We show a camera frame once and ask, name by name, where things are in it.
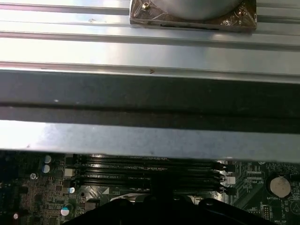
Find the silver metal panel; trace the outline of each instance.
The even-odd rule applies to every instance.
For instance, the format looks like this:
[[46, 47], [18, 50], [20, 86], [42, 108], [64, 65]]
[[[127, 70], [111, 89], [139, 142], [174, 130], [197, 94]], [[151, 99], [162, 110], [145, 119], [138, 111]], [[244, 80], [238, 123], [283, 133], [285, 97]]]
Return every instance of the silver metal panel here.
[[300, 161], [300, 136], [0, 121], [1, 147], [65, 153]]
[[[253, 34], [132, 28], [128, 0], [1, 0], [0, 67], [300, 83], [300, 1]], [[299, 162], [300, 136], [0, 120], [0, 148]]]
[[128, 0], [2, 0], [1, 67], [299, 83], [299, 1], [257, 5], [239, 34], [132, 28]]

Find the ridged metal surface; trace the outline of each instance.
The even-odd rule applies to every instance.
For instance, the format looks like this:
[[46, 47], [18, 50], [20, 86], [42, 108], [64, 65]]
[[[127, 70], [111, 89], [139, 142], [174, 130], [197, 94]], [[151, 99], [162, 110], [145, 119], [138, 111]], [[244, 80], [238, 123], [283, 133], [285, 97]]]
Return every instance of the ridged metal surface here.
[[300, 1], [257, 6], [240, 34], [132, 28], [128, 0], [2, 0], [1, 67], [300, 83]]

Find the capacitor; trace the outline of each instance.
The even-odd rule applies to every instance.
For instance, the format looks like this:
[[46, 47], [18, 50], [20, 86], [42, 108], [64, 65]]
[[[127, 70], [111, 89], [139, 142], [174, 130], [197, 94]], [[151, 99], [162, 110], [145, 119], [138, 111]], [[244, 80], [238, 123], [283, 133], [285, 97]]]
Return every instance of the capacitor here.
[[73, 205], [72, 204], [66, 204], [62, 209], [60, 210], [60, 213], [62, 216], [66, 217], [69, 214], [73, 213]]
[[69, 188], [69, 194], [73, 194], [75, 192], [75, 188], [74, 187], [70, 187]]
[[288, 179], [282, 176], [278, 176], [271, 180], [270, 190], [279, 198], [284, 198], [291, 193], [292, 188]]
[[45, 158], [44, 158], [44, 163], [48, 164], [48, 163], [51, 163], [51, 161], [52, 161], [51, 156], [46, 155]]
[[48, 164], [45, 164], [42, 166], [42, 172], [43, 173], [49, 173], [50, 172], [50, 166]]
[[13, 214], [13, 219], [17, 220], [17, 219], [20, 219], [20, 218], [25, 217], [27, 215], [29, 215], [28, 210], [19, 210], [19, 211], [15, 212]]

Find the computer motherboard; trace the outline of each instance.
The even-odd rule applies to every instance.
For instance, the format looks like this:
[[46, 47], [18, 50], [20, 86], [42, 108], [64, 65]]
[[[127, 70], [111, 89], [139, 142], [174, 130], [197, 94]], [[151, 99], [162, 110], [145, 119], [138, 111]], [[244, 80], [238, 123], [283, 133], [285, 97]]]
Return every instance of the computer motherboard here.
[[178, 195], [213, 197], [280, 225], [300, 225], [300, 165], [0, 151], [1, 224], [60, 225], [168, 175]]

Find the metal screw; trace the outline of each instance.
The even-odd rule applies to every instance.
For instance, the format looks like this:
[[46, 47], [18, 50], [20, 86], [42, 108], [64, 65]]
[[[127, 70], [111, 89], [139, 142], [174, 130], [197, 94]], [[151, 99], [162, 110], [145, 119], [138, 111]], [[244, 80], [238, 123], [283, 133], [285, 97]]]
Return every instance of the metal screw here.
[[148, 2], [145, 2], [143, 5], [142, 5], [142, 8], [144, 10], [148, 10], [150, 8], [150, 4]]
[[30, 174], [30, 179], [35, 180], [37, 179], [37, 175], [35, 173]]

